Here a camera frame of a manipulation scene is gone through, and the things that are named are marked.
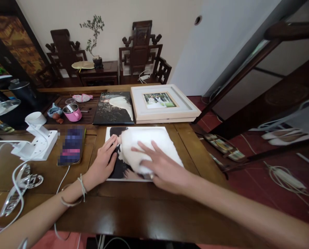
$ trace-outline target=glass cup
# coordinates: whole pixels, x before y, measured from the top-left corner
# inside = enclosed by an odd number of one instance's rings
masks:
[[[65,101],[65,104],[66,105],[71,105],[71,104],[76,104],[76,100],[75,99],[67,99],[66,101]]]

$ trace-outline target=pink cup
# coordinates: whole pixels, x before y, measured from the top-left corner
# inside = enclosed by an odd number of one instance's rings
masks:
[[[65,106],[62,111],[68,118],[70,122],[77,122],[82,118],[82,113],[78,107],[77,104],[70,104],[69,105],[72,111],[68,108],[68,106]]]

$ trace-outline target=book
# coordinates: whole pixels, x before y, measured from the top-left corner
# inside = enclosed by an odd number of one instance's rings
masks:
[[[130,92],[104,92],[100,95],[93,125],[134,125]]]

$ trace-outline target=white picture frame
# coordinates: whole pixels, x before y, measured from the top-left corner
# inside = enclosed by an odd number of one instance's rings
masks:
[[[179,120],[195,119],[201,114],[201,111],[177,88],[176,85],[173,84],[134,86],[131,87],[130,93],[133,101],[136,123],[146,123],[147,121],[150,122],[154,120],[179,122]],[[156,93],[167,93],[175,106],[149,109],[144,95]]]

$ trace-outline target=framed photo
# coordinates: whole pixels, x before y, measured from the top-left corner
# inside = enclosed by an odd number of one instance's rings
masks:
[[[136,123],[192,122],[201,111],[176,85],[131,87]]]
[[[178,107],[168,92],[165,93],[144,93],[148,109]]]

